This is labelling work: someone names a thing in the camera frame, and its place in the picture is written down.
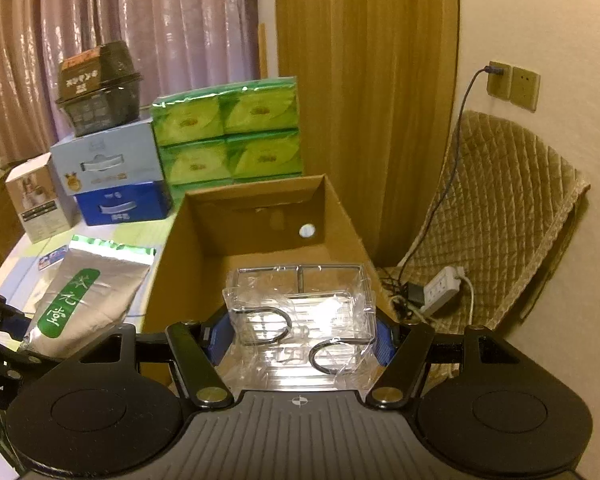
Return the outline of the black food container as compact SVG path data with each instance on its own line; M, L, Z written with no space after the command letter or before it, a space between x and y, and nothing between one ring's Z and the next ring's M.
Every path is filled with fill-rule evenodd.
M57 106L76 136L134 122L140 116L140 81L122 40L83 51L59 64Z

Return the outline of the large open cardboard box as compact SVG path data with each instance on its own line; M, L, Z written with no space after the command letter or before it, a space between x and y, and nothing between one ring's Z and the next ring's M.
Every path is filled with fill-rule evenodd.
M145 332L160 333L177 322L207 325L218 318L208 352L221 377L219 365L234 337L223 297L228 274L241 268L327 263L364 266L376 313L386 306L373 263L326 177L190 192L158 262Z

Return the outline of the blue floss pick box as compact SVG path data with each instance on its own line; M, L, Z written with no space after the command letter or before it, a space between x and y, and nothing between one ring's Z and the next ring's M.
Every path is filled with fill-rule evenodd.
M38 270L44 271L50 266L61 262L63 258L65 258L66 253L68 252L68 246L62 245L51 252L48 252L45 255L42 255L38 258Z

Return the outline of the light blue milk carton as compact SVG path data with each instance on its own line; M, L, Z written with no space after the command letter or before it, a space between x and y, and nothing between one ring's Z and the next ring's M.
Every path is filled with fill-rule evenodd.
M50 154L69 195L163 180L150 119L69 136L54 144Z

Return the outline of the purple curtain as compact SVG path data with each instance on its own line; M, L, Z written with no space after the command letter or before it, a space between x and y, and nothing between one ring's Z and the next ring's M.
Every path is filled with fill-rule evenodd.
M58 70L121 40L140 73L140 104L258 74L258 0L0 0L0 164L66 136Z

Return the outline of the white humidifier product box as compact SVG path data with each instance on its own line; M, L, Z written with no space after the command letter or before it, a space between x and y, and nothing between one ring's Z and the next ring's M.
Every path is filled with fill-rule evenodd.
M66 232L76 221L76 202L62 186L47 152L9 171L6 190L32 244Z

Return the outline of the quilted beige chair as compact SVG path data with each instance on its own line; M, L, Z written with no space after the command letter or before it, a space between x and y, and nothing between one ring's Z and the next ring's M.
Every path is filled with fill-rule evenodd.
M509 335L553 277L590 187L532 131L468 110L407 262L380 274L390 315L418 318L399 298L399 284L423 285L445 266L462 266L468 283L427 321L440 333L474 323Z

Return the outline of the white power strip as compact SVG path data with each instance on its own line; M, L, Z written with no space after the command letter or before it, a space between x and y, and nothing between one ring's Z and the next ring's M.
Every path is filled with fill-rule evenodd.
M460 292L465 271L462 266L445 266L424 286L423 316L434 315Z

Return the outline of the bagged metal hook rack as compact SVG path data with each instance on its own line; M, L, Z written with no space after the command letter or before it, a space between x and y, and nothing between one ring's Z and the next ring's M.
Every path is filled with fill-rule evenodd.
M360 264L236 269L223 297L234 337L219 372L234 393L364 393L380 371L375 293Z

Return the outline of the silver green leaf pouch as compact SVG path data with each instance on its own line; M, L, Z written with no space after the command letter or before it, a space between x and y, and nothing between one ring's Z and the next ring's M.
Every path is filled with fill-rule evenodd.
M154 248L73 235L20 349L67 359L102 336L125 319L155 258Z

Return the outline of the wall power outlet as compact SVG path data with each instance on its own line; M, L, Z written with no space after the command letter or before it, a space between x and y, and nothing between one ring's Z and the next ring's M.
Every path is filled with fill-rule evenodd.
M486 83L486 92L492 98L508 101L510 97L510 88L512 88L513 67L491 61L488 65L488 82Z

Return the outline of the green tissue pack stack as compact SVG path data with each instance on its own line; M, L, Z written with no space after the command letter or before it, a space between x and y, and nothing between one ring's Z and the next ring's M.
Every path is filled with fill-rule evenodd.
M152 128L171 196L303 172L294 77L232 82L160 96Z

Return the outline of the dark blue milk carton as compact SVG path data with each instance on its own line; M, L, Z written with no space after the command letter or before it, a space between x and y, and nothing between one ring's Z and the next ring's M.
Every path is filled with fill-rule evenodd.
M88 226L162 220L172 208L164 181L150 181L76 194L80 213Z

